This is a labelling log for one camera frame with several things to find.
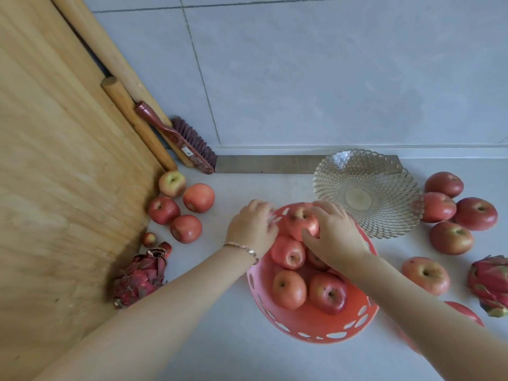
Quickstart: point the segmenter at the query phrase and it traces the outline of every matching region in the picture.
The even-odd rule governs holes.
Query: dragon fruit scales
[[[131,306],[163,285],[166,258],[170,253],[171,245],[163,242],[159,247],[135,256],[132,262],[113,278],[116,309]]]
[[[467,285],[489,316],[508,315],[508,258],[487,256],[473,263]]]

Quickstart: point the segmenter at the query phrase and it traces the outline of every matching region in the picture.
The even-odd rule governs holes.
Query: pink plastic basket
[[[276,220],[282,219],[290,205],[275,211]],[[360,234],[368,243],[370,251],[378,255],[365,232],[357,225]],[[327,315],[314,308],[309,301],[296,310],[285,310],[278,307],[272,300],[271,291],[273,278],[283,270],[276,265],[270,254],[266,254],[259,263],[247,271],[249,287],[257,306],[263,315],[281,332],[306,342],[334,343],[345,341],[367,326],[379,307],[372,302],[359,288],[347,278],[341,278],[347,284],[346,307],[338,315]],[[308,284],[309,279],[318,271],[306,265],[298,269],[298,273]]]

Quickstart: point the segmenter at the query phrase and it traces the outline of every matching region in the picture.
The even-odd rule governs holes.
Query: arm
[[[309,213],[318,218],[320,238],[304,230],[304,243],[372,297],[445,380],[506,380],[508,343],[373,256],[344,209],[330,202],[315,206]]]
[[[227,242],[249,246],[261,258],[277,236],[270,205],[252,201],[233,218]],[[36,381],[153,379],[183,346],[201,317],[255,262],[245,250],[223,247],[207,260],[121,312]]]

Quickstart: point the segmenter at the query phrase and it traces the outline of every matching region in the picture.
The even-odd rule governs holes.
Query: red handle brush
[[[172,118],[171,128],[162,123],[155,111],[145,102],[137,103],[134,111],[148,124],[160,129],[202,172],[212,174],[215,171],[217,155],[185,120],[178,116]]]

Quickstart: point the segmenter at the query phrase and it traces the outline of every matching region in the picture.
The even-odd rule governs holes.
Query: small apple
[[[179,171],[168,171],[159,179],[159,190],[170,198],[178,198],[187,186],[185,175]]]
[[[312,207],[312,203],[294,203],[290,205],[288,213],[279,222],[279,233],[290,235],[297,241],[302,241],[302,230],[308,229],[315,236],[319,233],[318,219],[314,215],[305,214],[305,210]]]
[[[485,325],[483,324],[483,321],[480,319],[480,317],[478,317],[471,309],[469,309],[468,307],[458,303],[458,302],[453,302],[453,301],[445,301],[445,303],[448,305],[448,306],[451,306],[453,307],[455,310],[457,310],[458,312],[468,316],[469,318],[471,318],[474,322],[476,322],[478,325],[482,326],[482,327],[485,327]],[[420,349],[418,349],[418,347],[416,346],[416,344],[406,335],[406,333],[404,333],[402,331],[401,328],[398,328],[398,335],[400,336],[400,338],[402,338],[406,343],[407,345],[413,349],[414,352],[418,353],[418,354],[422,354],[420,352]]]
[[[306,261],[310,264],[310,266],[319,271],[327,271],[330,266],[324,263],[316,254],[314,254],[308,247],[305,248],[305,253],[307,255]]]
[[[295,310],[307,299],[305,281],[296,271],[279,271],[273,278],[272,299],[283,309]]]
[[[158,197],[150,203],[148,215],[157,224],[169,224],[180,216],[180,207],[171,198]]]
[[[141,238],[141,244],[145,247],[154,247],[157,243],[157,236],[154,233],[145,233]]]
[[[163,248],[165,250],[164,258],[166,259],[168,259],[169,255],[173,251],[173,246],[171,246],[168,242],[161,242],[157,247]]]
[[[455,198],[462,191],[464,191],[464,182],[451,172],[436,172],[425,182],[425,192],[441,192],[450,198]]]
[[[473,231],[483,231],[497,223],[497,210],[480,198],[464,198],[457,202],[455,222]]]
[[[457,206],[454,201],[442,192],[427,192],[423,194],[425,209],[422,222],[437,223],[448,220],[455,215]]]
[[[171,222],[171,235],[180,243],[191,243],[199,238],[203,225],[194,215],[182,215]]]
[[[190,186],[183,193],[183,204],[192,212],[202,214],[210,210],[215,202],[215,192],[204,183]]]
[[[471,250],[474,244],[473,235],[460,224],[441,222],[430,229],[430,243],[439,252],[458,256]]]
[[[291,237],[279,235],[270,249],[270,256],[284,269],[296,270],[305,263],[305,247]]]
[[[402,273],[410,281],[437,297],[450,288],[447,271],[439,263],[423,256],[414,256],[404,262]]]
[[[319,311],[339,314],[346,304],[347,286],[330,273],[315,274],[309,282],[309,301]]]

